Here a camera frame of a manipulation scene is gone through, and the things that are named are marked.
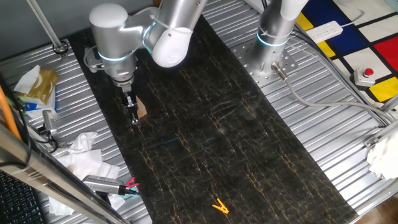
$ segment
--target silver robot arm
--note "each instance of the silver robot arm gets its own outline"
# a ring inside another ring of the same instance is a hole
[[[92,72],[104,70],[122,89],[125,111],[136,124],[137,101],[131,84],[134,81],[137,49],[145,48],[161,67],[174,67],[185,58],[190,38],[207,0],[163,0],[160,7],[148,7],[129,16],[117,4],[102,4],[90,13],[90,23],[98,55],[91,49],[84,61]],[[279,63],[284,45],[295,21],[308,0],[273,0],[264,10],[257,41],[246,52],[249,66],[262,74],[272,72]]]
[[[122,89],[122,100],[133,124],[138,122],[136,97],[132,94],[137,49],[145,48],[161,67],[174,67],[185,58],[190,38],[207,0],[163,0],[128,16],[117,4],[95,7],[89,16],[101,60],[93,48],[84,61],[92,72],[104,70]]]

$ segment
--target black marble mat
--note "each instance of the black marble mat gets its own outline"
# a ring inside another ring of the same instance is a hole
[[[89,30],[69,38],[156,223],[348,223],[355,211],[204,18],[181,66],[137,52],[148,115],[129,124],[118,89],[82,63]],[[212,204],[220,200],[224,215]]]

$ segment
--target white cloth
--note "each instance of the white cloth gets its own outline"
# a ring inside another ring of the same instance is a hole
[[[112,166],[102,162],[102,154],[100,149],[70,154],[57,159],[66,168],[72,171],[73,174],[75,174],[80,180],[83,180],[87,175],[97,175],[100,177],[116,179],[120,169],[117,166]],[[113,198],[113,200],[117,208],[123,204],[120,200],[116,200],[115,198]],[[73,213],[72,208],[67,207],[51,197],[49,197],[49,203],[50,213],[52,214],[71,215]]]
[[[115,210],[119,209],[125,203],[124,199],[120,197],[120,195],[112,194],[108,198],[109,202],[111,202],[112,208]]]
[[[76,140],[69,147],[69,153],[81,153],[91,150],[91,145],[94,138],[97,136],[96,132],[81,133],[77,136]]]
[[[14,91],[28,94],[39,77],[40,66],[36,65],[19,80]]]
[[[398,177],[398,132],[377,143],[368,153],[369,170],[378,177]]]

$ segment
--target keyboard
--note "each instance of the keyboard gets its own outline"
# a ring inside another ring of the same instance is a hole
[[[32,187],[0,171],[0,223],[46,224]]]

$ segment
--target power strip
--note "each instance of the power strip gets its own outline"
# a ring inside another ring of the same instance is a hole
[[[307,34],[315,43],[319,43],[340,35],[342,31],[343,28],[341,28],[336,21],[331,21],[327,24],[323,24],[322,26],[307,30]]]

